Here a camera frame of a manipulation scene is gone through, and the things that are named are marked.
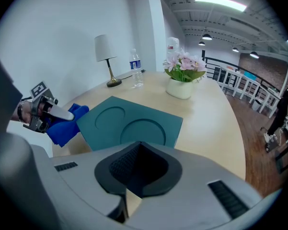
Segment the wooden floor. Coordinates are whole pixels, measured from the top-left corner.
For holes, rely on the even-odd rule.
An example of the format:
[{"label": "wooden floor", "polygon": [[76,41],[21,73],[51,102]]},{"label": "wooden floor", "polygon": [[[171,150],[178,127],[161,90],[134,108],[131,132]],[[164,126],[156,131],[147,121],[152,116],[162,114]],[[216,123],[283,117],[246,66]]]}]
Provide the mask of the wooden floor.
[{"label": "wooden floor", "polygon": [[[288,170],[279,174],[275,163],[276,150],[283,151],[285,145],[267,153],[264,148],[264,131],[260,131],[260,128],[269,128],[273,121],[273,118],[267,117],[268,109],[265,108],[260,114],[251,108],[248,103],[249,98],[243,97],[240,100],[238,94],[232,97],[232,91],[224,90],[224,92],[242,133],[246,157],[246,181],[265,197],[281,188],[287,178]],[[285,140],[286,138],[282,135],[282,143],[285,143]],[[283,162],[284,164],[288,162],[288,154],[284,156]]]}]

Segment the green leaves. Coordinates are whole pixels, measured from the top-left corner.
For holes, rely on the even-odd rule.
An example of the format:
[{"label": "green leaves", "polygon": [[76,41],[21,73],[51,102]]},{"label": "green leaves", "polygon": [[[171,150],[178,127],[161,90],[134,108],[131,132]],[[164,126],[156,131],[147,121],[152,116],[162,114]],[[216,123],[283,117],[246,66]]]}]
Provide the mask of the green leaves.
[{"label": "green leaves", "polygon": [[177,70],[165,69],[165,72],[173,79],[180,82],[191,82],[195,79],[202,77],[205,71],[194,71],[194,70],[180,70],[179,65],[177,65]]}]

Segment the ceiling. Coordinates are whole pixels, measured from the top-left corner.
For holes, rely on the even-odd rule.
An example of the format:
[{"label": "ceiling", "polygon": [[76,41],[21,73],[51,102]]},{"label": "ceiling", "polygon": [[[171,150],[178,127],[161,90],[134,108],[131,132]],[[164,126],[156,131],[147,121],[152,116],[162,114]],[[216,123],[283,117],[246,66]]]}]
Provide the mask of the ceiling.
[{"label": "ceiling", "polygon": [[185,36],[209,33],[239,50],[256,50],[288,56],[288,35],[265,0],[233,0],[244,12],[222,5],[194,0],[164,0],[176,16]]}]

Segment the gold lamp base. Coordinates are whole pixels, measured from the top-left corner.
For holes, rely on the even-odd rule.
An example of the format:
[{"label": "gold lamp base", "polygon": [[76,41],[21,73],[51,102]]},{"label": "gold lamp base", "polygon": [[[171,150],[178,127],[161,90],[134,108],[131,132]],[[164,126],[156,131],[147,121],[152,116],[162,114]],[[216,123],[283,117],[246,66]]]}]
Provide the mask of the gold lamp base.
[{"label": "gold lamp base", "polygon": [[111,80],[106,83],[106,86],[110,88],[110,87],[115,87],[115,86],[121,84],[121,79],[116,79],[113,75],[109,59],[106,59],[106,62],[107,62],[107,66],[109,67],[110,77],[111,77]]}]

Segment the circular indentation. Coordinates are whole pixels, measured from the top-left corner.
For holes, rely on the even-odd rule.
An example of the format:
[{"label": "circular indentation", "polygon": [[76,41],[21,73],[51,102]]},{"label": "circular indentation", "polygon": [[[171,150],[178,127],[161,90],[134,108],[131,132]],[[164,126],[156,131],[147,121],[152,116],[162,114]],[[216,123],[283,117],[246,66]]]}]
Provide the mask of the circular indentation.
[{"label": "circular indentation", "polygon": [[116,128],[117,125],[125,118],[125,111],[119,106],[110,107],[103,110],[95,120],[97,129],[108,130]]},{"label": "circular indentation", "polygon": [[120,135],[120,144],[131,141],[153,142],[165,145],[166,135],[161,125],[150,119],[137,119],[129,123]]}]

